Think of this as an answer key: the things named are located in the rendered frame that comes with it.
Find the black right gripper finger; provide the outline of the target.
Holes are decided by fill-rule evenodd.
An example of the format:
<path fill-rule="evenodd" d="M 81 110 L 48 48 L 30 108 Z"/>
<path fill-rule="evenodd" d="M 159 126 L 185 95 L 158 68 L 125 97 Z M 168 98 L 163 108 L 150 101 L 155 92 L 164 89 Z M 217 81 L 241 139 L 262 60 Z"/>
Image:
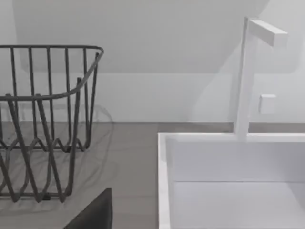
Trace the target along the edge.
<path fill-rule="evenodd" d="M 63 229 L 112 229 L 112 189 L 106 188 Z"/>

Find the white sink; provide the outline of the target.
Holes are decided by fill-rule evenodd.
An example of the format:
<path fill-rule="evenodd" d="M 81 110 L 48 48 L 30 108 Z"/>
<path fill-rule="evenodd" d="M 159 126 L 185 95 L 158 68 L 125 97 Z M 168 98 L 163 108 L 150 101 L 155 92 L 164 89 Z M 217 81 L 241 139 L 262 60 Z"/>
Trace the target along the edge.
<path fill-rule="evenodd" d="M 158 229 L 305 229 L 305 134 L 158 134 Z"/>

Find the tall white tap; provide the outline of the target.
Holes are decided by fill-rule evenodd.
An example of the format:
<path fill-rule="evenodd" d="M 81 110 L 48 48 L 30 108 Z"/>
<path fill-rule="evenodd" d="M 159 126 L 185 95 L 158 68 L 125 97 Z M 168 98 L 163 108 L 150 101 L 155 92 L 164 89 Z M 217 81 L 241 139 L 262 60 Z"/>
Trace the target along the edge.
<path fill-rule="evenodd" d="M 271 47 L 286 46 L 288 32 L 258 18 L 244 18 L 240 65 L 238 72 L 237 111 L 234 134 L 238 141 L 245 141 L 249 129 L 250 103 L 253 92 L 258 41 Z"/>

